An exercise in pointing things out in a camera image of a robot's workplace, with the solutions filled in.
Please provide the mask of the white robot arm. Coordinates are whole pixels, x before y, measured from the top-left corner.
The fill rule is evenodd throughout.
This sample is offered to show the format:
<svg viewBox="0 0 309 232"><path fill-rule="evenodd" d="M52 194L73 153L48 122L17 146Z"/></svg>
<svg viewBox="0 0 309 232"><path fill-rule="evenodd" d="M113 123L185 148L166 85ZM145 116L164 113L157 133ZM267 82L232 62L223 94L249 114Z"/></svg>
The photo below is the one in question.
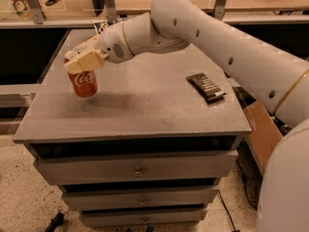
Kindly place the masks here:
<svg viewBox="0 0 309 232"><path fill-rule="evenodd" d="M309 63L217 20L190 0L153 0L148 13L77 46L68 73L194 44L290 127L268 162L256 232L309 232Z"/></svg>

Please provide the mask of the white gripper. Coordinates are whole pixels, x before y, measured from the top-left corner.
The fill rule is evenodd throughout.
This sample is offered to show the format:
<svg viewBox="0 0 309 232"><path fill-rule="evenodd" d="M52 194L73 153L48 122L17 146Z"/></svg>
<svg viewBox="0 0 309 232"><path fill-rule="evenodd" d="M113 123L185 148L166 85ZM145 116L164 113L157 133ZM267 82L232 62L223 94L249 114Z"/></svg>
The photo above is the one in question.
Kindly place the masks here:
<svg viewBox="0 0 309 232"><path fill-rule="evenodd" d="M123 63L133 57L126 43L124 24L116 23L67 52L64 68L68 73L77 74L101 68L106 58L112 63Z"/></svg>

